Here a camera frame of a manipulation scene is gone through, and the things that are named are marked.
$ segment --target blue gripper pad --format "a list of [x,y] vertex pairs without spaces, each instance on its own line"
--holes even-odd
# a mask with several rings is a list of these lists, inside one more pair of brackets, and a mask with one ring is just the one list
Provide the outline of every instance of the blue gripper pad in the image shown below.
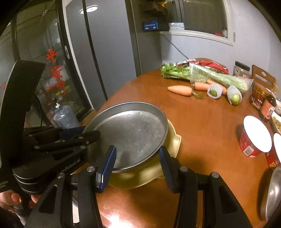
[[109,183],[113,167],[115,164],[117,150],[115,146],[109,146],[105,156],[99,162],[99,168],[96,173],[96,187],[103,192]]

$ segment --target instant noodle cup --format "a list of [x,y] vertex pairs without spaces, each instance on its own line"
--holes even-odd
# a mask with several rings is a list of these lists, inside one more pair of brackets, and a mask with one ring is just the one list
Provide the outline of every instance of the instant noodle cup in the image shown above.
[[242,152],[250,158],[271,150],[272,140],[266,126],[254,116],[246,116],[244,129],[239,140]]
[[281,160],[281,135],[275,133],[273,136],[273,147],[266,153],[266,162],[268,167],[274,170],[277,166],[280,166]]

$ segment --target metal screw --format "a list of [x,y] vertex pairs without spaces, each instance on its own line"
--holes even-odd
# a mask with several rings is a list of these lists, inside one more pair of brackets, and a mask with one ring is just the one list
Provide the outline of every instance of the metal screw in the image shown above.
[[216,173],[216,172],[213,172],[213,173],[212,173],[212,177],[213,177],[213,178],[218,178],[218,177],[219,177],[219,174]]
[[188,168],[186,166],[181,166],[180,171],[186,172],[186,171],[188,171]]
[[64,173],[58,173],[56,176],[57,176],[57,178],[60,179],[60,178],[64,177]]
[[93,172],[93,171],[95,171],[95,167],[89,166],[89,167],[87,168],[87,171],[88,171],[88,172]]

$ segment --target yellow bowl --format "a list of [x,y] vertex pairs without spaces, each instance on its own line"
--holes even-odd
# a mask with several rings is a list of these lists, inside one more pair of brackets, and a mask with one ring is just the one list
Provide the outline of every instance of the yellow bowl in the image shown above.
[[[171,157],[176,157],[182,137],[176,134],[175,128],[168,120],[168,134],[164,142]],[[164,178],[158,155],[145,166],[128,173],[112,173],[109,184],[116,188],[132,189],[153,181],[155,178]]]

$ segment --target cable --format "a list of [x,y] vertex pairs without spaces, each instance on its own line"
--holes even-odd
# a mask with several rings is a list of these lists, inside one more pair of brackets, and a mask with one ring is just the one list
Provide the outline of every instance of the cable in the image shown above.
[[167,40],[167,41],[169,41],[169,43],[171,44],[171,45],[173,45],[178,51],[179,51],[179,53],[181,53],[186,59],[189,59],[184,53],[182,53],[166,36],[164,36],[165,37],[165,39]]
[[42,108],[42,105],[41,105],[41,102],[40,102],[39,98],[36,95],[34,95],[34,96],[35,96],[35,98],[37,100],[37,103],[40,107],[40,127],[42,127],[42,124],[43,124],[43,117],[42,117],[43,108]]

